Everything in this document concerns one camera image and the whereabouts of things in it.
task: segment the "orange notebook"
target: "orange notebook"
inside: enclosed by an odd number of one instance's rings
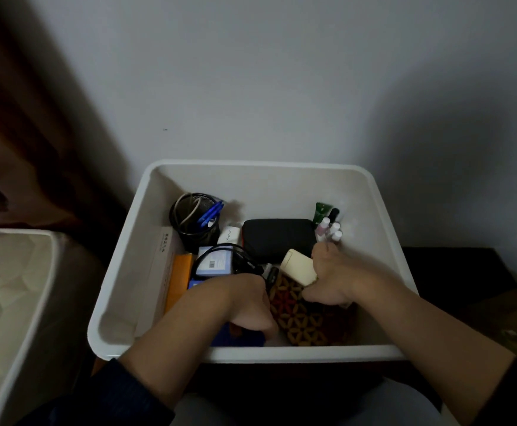
[[[187,291],[192,261],[193,254],[177,254],[174,258],[174,264],[171,268],[168,296],[166,296],[166,306],[163,309],[164,314],[168,312]]]

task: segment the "black mesh pen holder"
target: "black mesh pen holder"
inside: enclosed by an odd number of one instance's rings
[[[193,212],[197,200],[200,203]],[[215,217],[215,221],[207,224],[203,229],[199,228],[197,220],[205,214],[217,200],[204,193],[188,194],[174,202],[170,208],[168,218],[171,226],[178,232],[179,238],[184,244],[187,252],[197,254],[200,246],[213,246],[217,244],[219,239],[219,216]]]

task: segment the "green tube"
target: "green tube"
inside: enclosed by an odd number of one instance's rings
[[[324,219],[324,216],[326,216],[327,213],[331,210],[331,208],[333,208],[333,205],[318,201],[316,203],[316,213],[313,216],[313,222],[315,224],[319,224]]]

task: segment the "white wall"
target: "white wall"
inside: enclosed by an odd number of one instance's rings
[[[125,203],[159,158],[360,164],[403,245],[495,246],[517,270],[517,0],[0,9]]]

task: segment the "white container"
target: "white container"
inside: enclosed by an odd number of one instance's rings
[[[87,336],[97,356],[119,357],[134,342],[150,251],[168,211],[185,191],[226,202],[222,225],[254,218],[313,217],[316,202],[340,209],[341,244],[389,266],[417,293],[372,175],[358,166],[254,161],[161,160],[148,166],[128,211],[105,275]],[[404,358],[359,308],[351,345],[294,347],[284,337],[264,347],[210,348],[215,363],[355,362]]]

